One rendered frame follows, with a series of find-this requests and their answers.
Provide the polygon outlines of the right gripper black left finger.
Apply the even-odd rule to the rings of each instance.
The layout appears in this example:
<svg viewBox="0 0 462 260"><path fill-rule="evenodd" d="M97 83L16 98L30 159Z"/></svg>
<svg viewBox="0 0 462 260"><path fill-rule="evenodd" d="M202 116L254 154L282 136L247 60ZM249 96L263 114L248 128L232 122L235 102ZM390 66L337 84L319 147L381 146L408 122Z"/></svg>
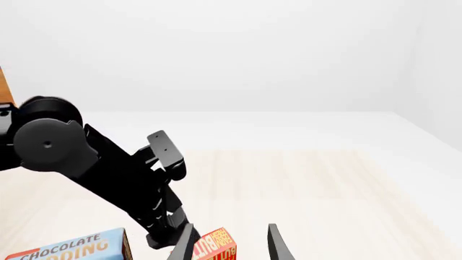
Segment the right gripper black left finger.
<svg viewBox="0 0 462 260"><path fill-rule="evenodd" d="M167 260L191 260L194 247L194 226L188 223L181 234L175 248Z"/></svg>

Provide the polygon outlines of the red butter box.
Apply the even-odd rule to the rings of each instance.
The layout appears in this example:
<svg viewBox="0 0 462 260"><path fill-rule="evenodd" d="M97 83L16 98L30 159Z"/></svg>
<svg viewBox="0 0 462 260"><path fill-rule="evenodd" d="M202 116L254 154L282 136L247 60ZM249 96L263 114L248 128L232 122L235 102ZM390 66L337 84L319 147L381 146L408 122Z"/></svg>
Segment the red butter box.
<svg viewBox="0 0 462 260"><path fill-rule="evenodd" d="M236 252L236 242L223 227L203 236L194 228L191 260L236 260Z"/></svg>

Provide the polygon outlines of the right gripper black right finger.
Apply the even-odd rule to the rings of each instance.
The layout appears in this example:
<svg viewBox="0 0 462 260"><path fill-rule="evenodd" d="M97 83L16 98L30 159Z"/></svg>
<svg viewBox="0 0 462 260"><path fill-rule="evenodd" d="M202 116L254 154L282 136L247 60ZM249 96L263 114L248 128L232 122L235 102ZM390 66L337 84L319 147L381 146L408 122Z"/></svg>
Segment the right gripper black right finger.
<svg viewBox="0 0 462 260"><path fill-rule="evenodd" d="M268 226L267 243L270 260L295 260L274 223Z"/></svg>

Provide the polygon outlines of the blue chocolate pudding box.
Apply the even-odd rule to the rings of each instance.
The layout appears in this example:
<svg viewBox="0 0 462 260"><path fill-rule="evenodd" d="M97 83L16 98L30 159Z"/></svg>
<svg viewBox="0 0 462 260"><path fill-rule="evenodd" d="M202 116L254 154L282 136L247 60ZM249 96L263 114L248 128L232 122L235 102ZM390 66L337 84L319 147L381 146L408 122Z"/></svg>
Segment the blue chocolate pudding box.
<svg viewBox="0 0 462 260"><path fill-rule="evenodd" d="M13 253L5 260L133 260L124 228Z"/></svg>

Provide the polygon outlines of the wooden cabinet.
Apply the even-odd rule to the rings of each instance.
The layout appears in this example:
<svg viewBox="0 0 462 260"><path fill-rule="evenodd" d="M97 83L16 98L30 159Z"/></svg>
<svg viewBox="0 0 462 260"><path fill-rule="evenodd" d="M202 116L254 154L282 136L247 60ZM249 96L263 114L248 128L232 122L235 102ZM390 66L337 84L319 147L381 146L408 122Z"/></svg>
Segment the wooden cabinet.
<svg viewBox="0 0 462 260"><path fill-rule="evenodd" d="M12 92L9 89L9 86L6 81L6 77L4 76L4 72L0 67L0 103L11 103L15 108L17 107L14 98L12 96Z"/></svg>

